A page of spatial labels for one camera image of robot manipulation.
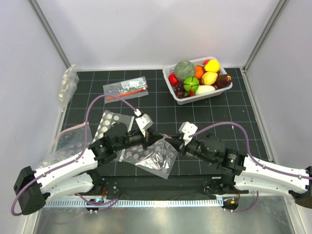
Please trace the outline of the pink zipper dotted bag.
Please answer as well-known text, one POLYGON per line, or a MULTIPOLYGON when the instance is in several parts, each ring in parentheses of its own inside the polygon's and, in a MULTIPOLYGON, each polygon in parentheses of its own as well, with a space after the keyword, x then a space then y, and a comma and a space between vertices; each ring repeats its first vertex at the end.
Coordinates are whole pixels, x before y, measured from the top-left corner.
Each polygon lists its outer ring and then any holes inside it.
POLYGON ((130 163, 156 176, 167 179, 178 152, 166 139, 166 137, 163 137, 146 149, 138 145, 118 151, 117 161, 130 163))

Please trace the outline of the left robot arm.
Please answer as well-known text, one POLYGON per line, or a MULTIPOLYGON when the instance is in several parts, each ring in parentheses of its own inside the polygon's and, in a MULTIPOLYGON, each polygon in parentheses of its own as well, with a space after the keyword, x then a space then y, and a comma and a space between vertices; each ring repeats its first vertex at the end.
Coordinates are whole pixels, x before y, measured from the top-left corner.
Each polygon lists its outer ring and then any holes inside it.
POLYGON ((68 159, 42 169, 27 166, 21 169, 13 186, 16 198, 11 206, 11 214, 29 215, 40 210, 48 198, 49 189, 79 173, 95 169, 117 157, 117 152, 141 145, 147 148, 163 135, 148 129, 128 131, 123 123, 115 123, 103 137, 68 159), (15 212, 19 204, 21 212, 15 212))

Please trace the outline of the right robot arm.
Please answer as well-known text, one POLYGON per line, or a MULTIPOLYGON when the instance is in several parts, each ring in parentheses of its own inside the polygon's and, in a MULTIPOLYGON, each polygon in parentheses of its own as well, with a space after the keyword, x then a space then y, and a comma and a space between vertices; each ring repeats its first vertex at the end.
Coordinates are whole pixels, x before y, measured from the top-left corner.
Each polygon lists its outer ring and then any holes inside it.
POLYGON ((225 193, 238 190, 284 195, 292 197, 301 207, 312 207, 311 167, 289 168, 241 154, 227 148, 226 143, 215 136, 207 136, 204 142, 192 139, 185 143, 177 136, 166 141, 183 155, 215 164, 223 175, 219 186, 225 193))

